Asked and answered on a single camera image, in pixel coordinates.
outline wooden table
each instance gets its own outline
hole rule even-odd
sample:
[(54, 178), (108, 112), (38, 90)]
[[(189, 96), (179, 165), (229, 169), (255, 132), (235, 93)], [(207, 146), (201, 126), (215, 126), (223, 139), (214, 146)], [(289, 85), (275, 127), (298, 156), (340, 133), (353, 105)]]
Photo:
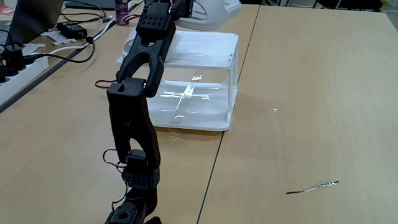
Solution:
[(261, 6), (200, 223), (398, 223), (397, 62), (385, 14)]
[[(239, 34), (240, 65), (258, 9), (244, 6), (219, 29)], [(114, 78), (133, 26), (112, 28), (92, 60), (66, 64), (0, 114), (0, 223), (104, 223), (124, 184), (102, 161), (114, 142), (106, 93), (94, 82)], [(222, 133), (159, 128), (157, 136), (162, 177), (155, 215), (164, 223), (196, 223)]]

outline bottle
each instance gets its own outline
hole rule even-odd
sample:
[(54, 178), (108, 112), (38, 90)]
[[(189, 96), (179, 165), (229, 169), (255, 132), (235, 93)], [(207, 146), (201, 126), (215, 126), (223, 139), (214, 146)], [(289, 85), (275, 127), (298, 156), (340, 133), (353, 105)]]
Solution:
[(114, 12), (117, 25), (123, 26), (129, 24), (129, 21), (123, 22), (123, 17), (129, 14), (129, 3), (127, 0), (114, 0)]

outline power adapter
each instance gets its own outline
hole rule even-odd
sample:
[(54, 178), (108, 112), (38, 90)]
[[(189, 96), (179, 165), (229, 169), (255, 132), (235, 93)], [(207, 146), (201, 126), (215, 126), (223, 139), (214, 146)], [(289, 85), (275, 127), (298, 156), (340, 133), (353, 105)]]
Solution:
[(57, 29), (61, 31), (65, 37), (69, 39), (79, 39), (87, 37), (87, 30), (81, 25), (76, 24), (76, 22), (59, 22), (57, 24)]

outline white power strip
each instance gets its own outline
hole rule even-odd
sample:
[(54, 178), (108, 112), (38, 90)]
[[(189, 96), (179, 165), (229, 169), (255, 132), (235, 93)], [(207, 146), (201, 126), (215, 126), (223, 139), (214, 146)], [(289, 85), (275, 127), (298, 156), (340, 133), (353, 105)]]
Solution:
[(49, 60), (47, 57), (42, 57), (33, 64), (26, 65), (26, 68), (19, 71), (18, 75), (7, 77), (6, 82), (0, 83), (0, 105), (18, 93), (48, 67)]

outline robotic arm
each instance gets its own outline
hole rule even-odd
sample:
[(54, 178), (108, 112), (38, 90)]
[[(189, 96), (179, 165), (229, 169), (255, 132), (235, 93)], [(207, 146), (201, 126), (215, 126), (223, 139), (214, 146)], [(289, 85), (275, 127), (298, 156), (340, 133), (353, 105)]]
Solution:
[[(125, 201), (109, 214), (106, 224), (142, 224), (157, 205), (160, 152), (155, 129), (150, 121), (147, 97), (154, 97), (164, 71), (164, 60), (175, 33), (175, 23), (190, 17), (193, 0), (152, 0), (141, 14), (137, 35), (129, 54), (116, 74), (117, 83), (107, 91), (112, 132), (123, 166), (122, 178), (131, 187)], [(149, 63), (147, 80), (133, 78)], [(135, 139), (143, 151), (133, 149)], [(147, 224), (161, 223), (158, 217)]]

